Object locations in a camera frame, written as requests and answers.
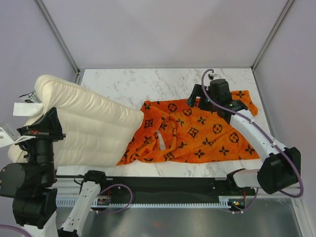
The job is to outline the orange black patterned pillowcase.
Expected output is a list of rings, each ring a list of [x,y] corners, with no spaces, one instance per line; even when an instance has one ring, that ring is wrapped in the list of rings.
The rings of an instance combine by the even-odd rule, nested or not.
[[[145,101],[144,119],[118,165],[206,163],[258,159],[250,143],[216,112],[189,107],[185,99]]]

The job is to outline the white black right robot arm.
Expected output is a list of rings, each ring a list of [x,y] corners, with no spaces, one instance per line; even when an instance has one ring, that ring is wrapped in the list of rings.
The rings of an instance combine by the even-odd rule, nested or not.
[[[240,169],[229,173],[225,183],[228,193],[237,195],[243,188],[252,187],[261,188],[268,194],[284,194],[285,188],[299,184],[300,191],[296,197],[302,196],[301,153],[267,134],[255,122],[246,104],[233,99],[225,79],[212,79],[209,86],[195,84],[186,103],[190,107],[197,104],[204,111],[216,112],[249,142],[248,150],[254,149],[262,160],[260,169]]]

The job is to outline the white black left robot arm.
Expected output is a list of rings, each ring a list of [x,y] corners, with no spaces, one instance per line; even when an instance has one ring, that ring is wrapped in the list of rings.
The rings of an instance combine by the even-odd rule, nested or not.
[[[82,189],[67,220],[57,228],[57,181],[53,143],[66,137],[56,108],[33,124],[17,130],[14,144],[26,151],[26,163],[10,163],[0,171],[0,195],[12,198],[17,227],[1,225],[25,237],[80,237],[97,195],[108,189],[106,174],[90,170],[83,177]]]

